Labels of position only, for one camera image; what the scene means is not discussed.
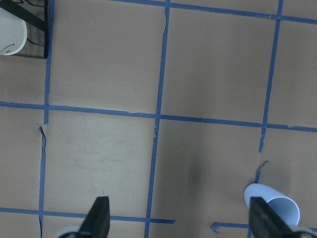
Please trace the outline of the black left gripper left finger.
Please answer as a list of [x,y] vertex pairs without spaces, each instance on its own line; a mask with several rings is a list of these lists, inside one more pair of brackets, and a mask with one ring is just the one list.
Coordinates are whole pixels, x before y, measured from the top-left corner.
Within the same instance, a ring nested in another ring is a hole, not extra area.
[[110,229],[109,197],[97,197],[78,230],[79,238],[106,238]]

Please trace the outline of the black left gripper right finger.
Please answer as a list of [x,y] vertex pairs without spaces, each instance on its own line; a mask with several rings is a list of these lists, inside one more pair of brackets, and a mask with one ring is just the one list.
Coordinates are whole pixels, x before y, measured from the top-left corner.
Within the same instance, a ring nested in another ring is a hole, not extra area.
[[249,228],[255,238],[291,238],[292,230],[261,197],[251,197]]

